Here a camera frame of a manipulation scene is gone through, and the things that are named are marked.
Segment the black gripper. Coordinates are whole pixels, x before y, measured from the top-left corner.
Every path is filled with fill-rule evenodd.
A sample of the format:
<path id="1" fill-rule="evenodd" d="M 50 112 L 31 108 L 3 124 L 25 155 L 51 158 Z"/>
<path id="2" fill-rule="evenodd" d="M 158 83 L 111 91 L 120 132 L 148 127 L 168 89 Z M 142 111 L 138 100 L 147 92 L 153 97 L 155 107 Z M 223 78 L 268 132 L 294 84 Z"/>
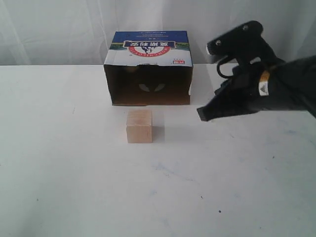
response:
<path id="1" fill-rule="evenodd" d="M 220 68 L 227 61 L 228 58 L 224 58 L 217 63 L 217 73 L 225 81 L 215 90 L 215 96 L 208 104 L 197 108 L 201 121 L 257 113 L 254 109 L 279 108 L 279 98 L 260 90 L 268 85 L 268 82 L 260 82 L 262 74 L 268 73 L 268 69 L 279 62 L 278 58 L 249 63 L 245 69 L 237 65 L 231 75 L 224 75 Z"/>

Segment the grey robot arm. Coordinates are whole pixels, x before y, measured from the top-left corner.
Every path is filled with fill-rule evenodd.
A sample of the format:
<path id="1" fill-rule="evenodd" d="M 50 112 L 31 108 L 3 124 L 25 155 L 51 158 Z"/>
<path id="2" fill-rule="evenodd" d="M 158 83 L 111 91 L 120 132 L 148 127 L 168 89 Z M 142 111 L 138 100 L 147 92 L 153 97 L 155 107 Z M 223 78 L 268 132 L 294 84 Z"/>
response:
<path id="1" fill-rule="evenodd" d="M 268 65 L 255 62 L 249 69 L 233 68 L 214 97 L 197 108 L 201 121 L 254 114 L 259 111 L 308 111 L 316 115 L 315 56 Z"/>

